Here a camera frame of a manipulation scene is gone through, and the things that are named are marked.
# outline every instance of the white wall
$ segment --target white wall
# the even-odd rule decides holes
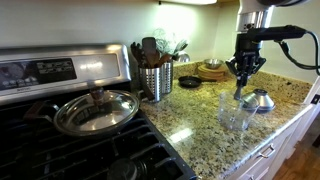
[[[291,7],[277,7],[274,9],[270,26],[297,25],[313,31],[320,36],[320,1],[313,0],[305,4]],[[230,3],[222,7],[218,22],[218,31],[214,46],[214,54],[221,59],[229,59],[234,53],[236,17],[239,5]],[[311,36],[305,35],[301,39],[286,40],[291,54],[299,62],[314,65],[314,43]],[[302,70],[293,65],[283,55],[279,45],[273,41],[264,42],[260,51],[267,59],[261,70],[292,77],[313,83],[317,77],[315,71]]]
[[[211,57],[219,7],[139,0],[1,0],[0,47],[120,42],[163,28],[187,38],[192,60]]]

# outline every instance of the glass lid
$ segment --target glass lid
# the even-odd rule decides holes
[[[55,115],[54,124],[72,136],[96,135],[113,131],[129,121],[139,109],[136,96],[125,91],[91,89],[90,94],[65,104]]]

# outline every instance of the stainless steel utensil holder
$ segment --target stainless steel utensil holder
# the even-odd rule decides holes
[[[150,102],[159,102],[162,96],[162,68],[139,68],[140,81],[144,81],[154,94],[154,100]]]
[[[164,63],[162,69],[162,93],[168,94],[172,91],[173,60]]]

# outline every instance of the gas stove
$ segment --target gas stove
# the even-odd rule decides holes
[[[16,48],[0,54],[1,180],[196,179],[141,110],[119,132],[96,139],[64,135],[46,119],[23,119],[36,101],[61,107],[92,86],[130,91],[125,46]]]

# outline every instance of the drawer handle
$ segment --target drawer handle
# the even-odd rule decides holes
[[[265,155],[265,154],[262,154],[262,153],[259,152],[259,155],[258,155],[257,158],[263,157],[263,158],[267,159],[267,158],[271,157],[272,154],[276,151],[276,149],[273,147],[273,144],[270,144],[269,148],[271,149],[271,152],[269,154]]]

